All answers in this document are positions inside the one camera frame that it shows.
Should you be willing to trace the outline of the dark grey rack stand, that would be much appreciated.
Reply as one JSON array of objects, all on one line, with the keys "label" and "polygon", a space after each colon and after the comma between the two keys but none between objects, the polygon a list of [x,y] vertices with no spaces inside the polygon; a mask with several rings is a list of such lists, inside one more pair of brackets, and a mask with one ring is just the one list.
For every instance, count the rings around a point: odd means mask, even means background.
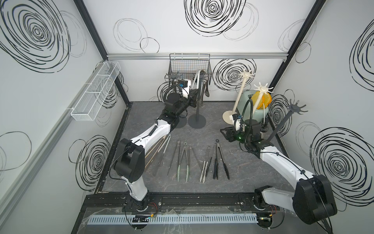
[{"label": "dark grey rack stand", "polygon": [[178,74],[169,75],[169,87],[163,95],[165,113],[171,118],[171,128],[183,128],[187,124],[188,82]]},{"label": "dark grey rack stand", "polygon": [[271,140],[274,138],[274,136],[279,132],[279,130],[284,126],[284,124],[292,117],[294,113],[298,113],[299,115],[302,115],[302,112],[306,113],[307,110],[302,110],[302,108],[306,107],[306,104],[303,106],[298,105],[299,100],[296,101],[295,104],[290,104],[288,106],[288,113],[285,115],[283,120],[279,123],[279,125],[275,128],[275,130],[271,133],[267,141],[271,142]]},{"label": "dark grey rack stand", "polygon": [[201,129],[206,125],[206,118],[201,114],[203,96],[206,88],[206,71],[200,70],[198,75],[196,113],[189,117],[188,124],[194,129]]}]

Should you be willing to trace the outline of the slim black tongs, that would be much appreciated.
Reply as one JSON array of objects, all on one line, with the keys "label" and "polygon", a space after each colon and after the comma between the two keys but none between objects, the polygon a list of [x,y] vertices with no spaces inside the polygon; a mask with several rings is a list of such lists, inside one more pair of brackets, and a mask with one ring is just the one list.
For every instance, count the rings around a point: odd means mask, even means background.
[{"label": "slim black tongs", "polygon": [[172,166],[172,164],[174,162],[174,158],[176,156],[176,153],[177,153],[177,150],[178,150],[179,147],[180,147],[180,140],[177,141],[176,146],[174,148],[174,151],[173,151],[173,154],[172,154],[172,158],[171,158],[171,162],[170,162],[169,167],[168,167],[167,176],[169,175],[169,172],[171,170],[171,166]]}]

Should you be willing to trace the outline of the black ring tongs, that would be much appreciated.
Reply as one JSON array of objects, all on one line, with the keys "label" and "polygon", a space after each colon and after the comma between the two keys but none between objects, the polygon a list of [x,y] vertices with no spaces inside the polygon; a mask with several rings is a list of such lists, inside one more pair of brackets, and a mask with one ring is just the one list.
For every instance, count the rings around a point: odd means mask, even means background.
[{"label": "black ring tongs", "polygon": [[228,167],[227,167],[227,165],[225,163],[223,152],[222,152],[222,147],[221,147],[220,141],[218,139],[216,139],[216,144],[215,145],[216,145],[216,157],[215,157],[214,168],[213,168],[213,179],[218,179],[218,175],[219,175],[219,158],[221,158],[221,161],[222,161],[222,164],[223,164],[224,171],[226,173],[227,179],[230,180],[230,174],[229,174],[229,171],[228,171]]}]

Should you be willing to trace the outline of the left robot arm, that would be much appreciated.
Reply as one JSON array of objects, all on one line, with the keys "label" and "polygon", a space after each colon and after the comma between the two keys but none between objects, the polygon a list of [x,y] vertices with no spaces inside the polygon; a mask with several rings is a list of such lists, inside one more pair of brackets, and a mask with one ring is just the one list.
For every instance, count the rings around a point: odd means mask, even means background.
[{"label": "left robot arm", "polygon": [[149,190],[145,186],[145,155],[161,138],[176,128],[180,115],[188,107],[196,107],[201,95],[201,85],[192,88],[187,81],[179,81],[166,90],[164,109],[154,124],[132,139],[122,139],[112,168],[128,187],[131,201],[142,210],[148,205]]}]

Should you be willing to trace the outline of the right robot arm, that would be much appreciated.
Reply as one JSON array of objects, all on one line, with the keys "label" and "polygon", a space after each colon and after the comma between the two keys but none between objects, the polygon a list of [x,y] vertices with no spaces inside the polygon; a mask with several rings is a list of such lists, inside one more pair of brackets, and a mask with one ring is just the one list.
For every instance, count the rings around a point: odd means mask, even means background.
[{"label": "right robot arm", "polygon": [[329,219],[337,214],[332,186],[327,177],[303,169],[285,156],[269,140],[261,137],[260,124],[244,120],[237,114],[229,116],[232,127],[221,129],[229,142],[238,141],[246,151],[273,167],[293,187],[294,192],[263,186],[255,190],[253,204],[264,210],[274,205],[294,212],[306,224]]}]

